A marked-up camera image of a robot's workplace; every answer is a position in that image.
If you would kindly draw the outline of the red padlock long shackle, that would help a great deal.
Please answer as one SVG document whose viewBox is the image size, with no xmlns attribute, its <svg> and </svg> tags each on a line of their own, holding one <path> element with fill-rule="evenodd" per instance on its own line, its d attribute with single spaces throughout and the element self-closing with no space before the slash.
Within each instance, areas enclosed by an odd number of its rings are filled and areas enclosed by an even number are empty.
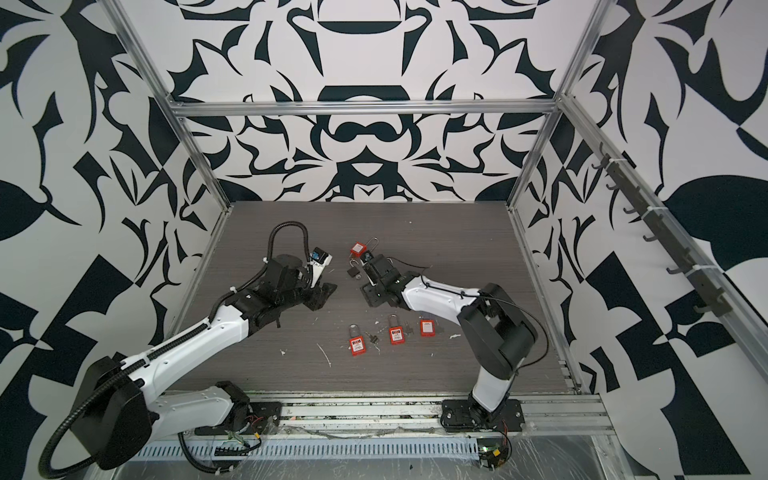
<svg viewBox="0 0 768 480">
<path fill-rule="evenodd" d="M 436 322 L 433 319 L 420 319 L 419 330 L 422 337 L 434 337 L 436 335 Z"/>
</svg>

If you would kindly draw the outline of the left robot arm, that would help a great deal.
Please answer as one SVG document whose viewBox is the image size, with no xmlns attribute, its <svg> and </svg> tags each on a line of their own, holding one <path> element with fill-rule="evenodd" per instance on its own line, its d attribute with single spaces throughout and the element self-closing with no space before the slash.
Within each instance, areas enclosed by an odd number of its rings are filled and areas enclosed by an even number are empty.
<svg viewBox="0 0 768 480">
<path fill-rule="evenodd" d="M 321 309 L 336 287 L 321 280 L 332 257 L 320 248 L 308 261 L 270 259 L 258 279 L 229 292 L 203 320 L 145 352 L 103 357 L 86 371 L 71 432 L 91 462 L 116 468 L 152 440 L 197 427 L 244 425 L 248 397 L 224 381 L 191 394 L 168 395 L 177 380 L 216 355 L 277 323 L 295 306 Z"/>
</svg>

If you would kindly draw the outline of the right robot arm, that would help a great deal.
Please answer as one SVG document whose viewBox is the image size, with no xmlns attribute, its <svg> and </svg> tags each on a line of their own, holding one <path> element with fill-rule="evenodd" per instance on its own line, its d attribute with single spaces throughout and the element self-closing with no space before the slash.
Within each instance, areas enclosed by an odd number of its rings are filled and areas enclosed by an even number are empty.
<svg viewBox="0 0 768 480">
<path fill-rule="evenodd" d="M 393 261 L 369 252 L 361 257 L 368 283 L 361 288 L 371 307 L 384 303 L 459 325 L 480 365 L 465 400 L 444 400 L 440 424 L 448 432 L 520 432 L 525 419 L 511 385 L 538 340 L 520 307 L 497 284 L 462 289 L 435 282 L 417 271 L 400 272 Z"/>
</svg>

